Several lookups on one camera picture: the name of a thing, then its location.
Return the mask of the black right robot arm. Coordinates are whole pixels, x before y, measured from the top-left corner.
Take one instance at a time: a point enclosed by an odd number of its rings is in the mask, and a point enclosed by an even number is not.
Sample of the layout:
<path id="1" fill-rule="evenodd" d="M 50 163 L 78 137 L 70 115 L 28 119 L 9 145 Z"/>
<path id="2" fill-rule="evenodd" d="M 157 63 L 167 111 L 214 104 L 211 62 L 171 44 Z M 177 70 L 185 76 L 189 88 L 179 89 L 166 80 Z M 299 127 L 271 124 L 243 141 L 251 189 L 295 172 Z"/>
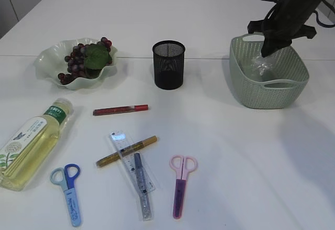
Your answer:
<path id="1" fill-rule="evenodd" d="M 316 14 L 316 21 L 319 25 L 326 28 L 334 27 L 334 25 L 322 24 L 319 20 L 316 8 L 321 2 L 334 11 L 334 7 L 325 0 L 262 1 L 274 2 L 275 5 L 264 19 L 249 22 L 247 30 L 249 34 L 258 32 L 264 35 L 261 49 L 261 55 L 264 58 L 290 46 L 294 39 L 301 37 L 314 38 L 316 35 L 315 28 L 305 24 L 313 13 Z"/>

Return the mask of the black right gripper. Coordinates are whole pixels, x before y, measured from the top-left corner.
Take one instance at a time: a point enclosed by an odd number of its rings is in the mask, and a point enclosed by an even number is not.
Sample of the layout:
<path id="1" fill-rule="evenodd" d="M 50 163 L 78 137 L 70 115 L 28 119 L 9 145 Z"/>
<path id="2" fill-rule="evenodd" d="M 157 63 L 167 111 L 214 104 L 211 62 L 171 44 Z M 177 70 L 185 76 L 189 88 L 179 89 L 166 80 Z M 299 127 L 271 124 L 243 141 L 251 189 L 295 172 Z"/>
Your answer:
<path id="1" fill-rule="evenodd" d="M 262 33 L 264 42 L 261 49 L 263 58 L 268 57 L 292 44 L 293 39 L 306 37 L 312 39 L 316 29 L 305 25 L 301 20 L 294 21 L 290 16 L 284 17 L 283 3 L 275 4 L 264 19 L 250 21 L 247 26 L 248 34 Z"/>

